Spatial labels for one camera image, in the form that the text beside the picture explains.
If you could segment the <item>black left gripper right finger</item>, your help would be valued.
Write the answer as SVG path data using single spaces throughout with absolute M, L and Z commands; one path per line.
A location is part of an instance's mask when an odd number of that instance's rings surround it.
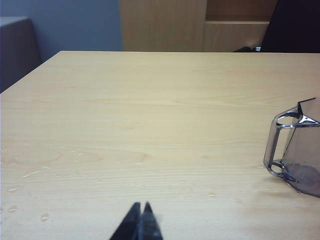
M 148 201 L 146 202 L 143 213 L 140 216 L 140 239 L 163 240 L 161 229 Z

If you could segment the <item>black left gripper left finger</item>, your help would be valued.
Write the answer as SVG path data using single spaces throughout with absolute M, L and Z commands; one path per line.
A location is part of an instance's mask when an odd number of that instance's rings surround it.
M 137 240 L 141 218 L 141 203 L 135 202 L 109 238 L 110 240 Z

